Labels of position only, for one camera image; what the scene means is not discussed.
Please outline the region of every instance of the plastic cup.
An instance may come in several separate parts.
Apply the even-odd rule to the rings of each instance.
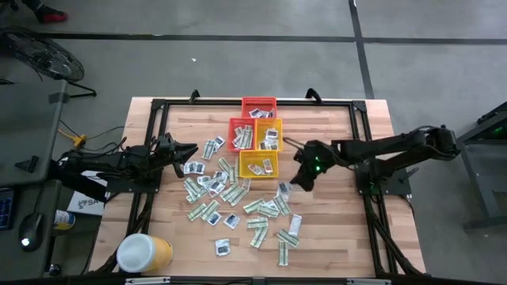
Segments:
[[[173,246],[166,240],[147,234],[126,237],[116,252],[121,269],[129,273],[165,268],[173,259]]]

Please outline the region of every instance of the orange basket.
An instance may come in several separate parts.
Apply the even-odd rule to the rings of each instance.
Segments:
[[[266,112],[274,110],[275,115],[273,118],[276,118],[275,97],[244,97],[241,102],[241,117],[250,118],[250,112],[256,108]]]
[[[244,150],[254,150],[255,149],[255,119],[247,119],[247,118],[230,118],[229,119],[229,137],[227,138],[227,149],[232,152],[239,152],[240,149],[234,148],[234,144],[232,141],[236,139],[236,133],[234,132],[236,127],[245,128],[246,125],[252,126],[252,147],[244,149]]]

